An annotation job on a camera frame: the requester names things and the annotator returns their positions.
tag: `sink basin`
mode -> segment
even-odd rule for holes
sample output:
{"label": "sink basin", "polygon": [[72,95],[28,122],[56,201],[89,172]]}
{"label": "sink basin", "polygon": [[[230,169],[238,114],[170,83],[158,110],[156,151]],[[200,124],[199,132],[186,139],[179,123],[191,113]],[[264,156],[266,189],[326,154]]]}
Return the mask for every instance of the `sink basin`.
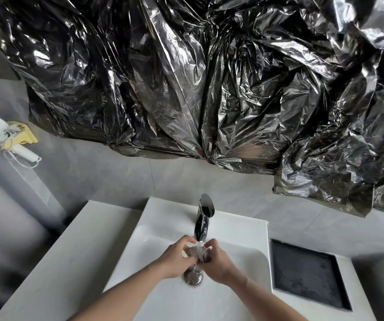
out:
{"label": "sink basin", "polygon": [[[140,270],[182,235],[193,235],[198,207],[150,198],[105,291]],[[207,240],[215,237],[232,261],[272,291],[267,222],[216,211]],[[237,296],[207,275],[198,286],[182,277],[161,281],[134,320],[253,320]]]}

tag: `chrome faucet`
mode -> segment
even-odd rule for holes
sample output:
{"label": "chrome faucet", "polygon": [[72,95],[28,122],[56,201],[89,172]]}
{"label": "chrome faucet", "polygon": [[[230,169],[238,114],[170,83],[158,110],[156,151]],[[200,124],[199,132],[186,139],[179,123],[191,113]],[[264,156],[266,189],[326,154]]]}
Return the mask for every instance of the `chrome faucet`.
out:
{"label": "chrome faucet", "polygon": [[195,221],[194,237],[196,241],[203,242],[207,238],[210,218],[214,215],[214,205],[209,195],[202,194],[198,205],[198,214]]}

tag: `person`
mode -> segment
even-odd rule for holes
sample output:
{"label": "person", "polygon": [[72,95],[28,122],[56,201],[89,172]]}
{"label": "person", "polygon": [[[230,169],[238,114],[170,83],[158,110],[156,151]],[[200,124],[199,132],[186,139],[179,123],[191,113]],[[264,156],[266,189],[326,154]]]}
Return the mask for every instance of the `person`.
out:
{"label": "person", "polygon": [[106,291],[101,298],[68,321],[130,321],[155,286],[166,278],[182,275],[198,263],[214,281],[228,286],[259,321],[307,321],[300,313],[269,291],[264,290],[239,270],[216,239],[205,243],[211,248],[211,262],[197,262],[195,257],[183,257],[187,242],[196,243],[185,235],[151,264]]}

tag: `forearm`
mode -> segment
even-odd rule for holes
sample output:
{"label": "forearm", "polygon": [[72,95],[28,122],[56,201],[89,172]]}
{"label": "forearm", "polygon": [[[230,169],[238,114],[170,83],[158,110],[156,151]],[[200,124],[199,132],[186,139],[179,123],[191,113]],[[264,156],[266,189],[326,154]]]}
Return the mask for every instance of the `forearm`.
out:
{"label": "forearm", "polygon": [[70,321],[129,321],[132,320],[150,292],[162,279],[159,267],[150,264],[103,296]]}
{"label": "forearm", "polygon": [[236,270],[227,284],[259,321],[307,321],[295,309]]}

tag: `person's left hand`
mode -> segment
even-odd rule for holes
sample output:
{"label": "person's left hand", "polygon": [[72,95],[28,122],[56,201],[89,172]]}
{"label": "person's left hand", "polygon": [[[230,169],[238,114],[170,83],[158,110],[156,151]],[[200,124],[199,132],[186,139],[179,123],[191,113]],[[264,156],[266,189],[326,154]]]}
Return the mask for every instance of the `person's left hand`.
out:
{"label": "person's left hand", "polygon": [[183,249],[188,246],[187,242],[196,243],[193,237],[184,235],[172,245],[168,246],[167,250],[153,263],[156,264],[161,271],[161,276],[165,278],[175,278],[183,274],[188,267],[196,264],[198,259],[196,257],[183,257]]}

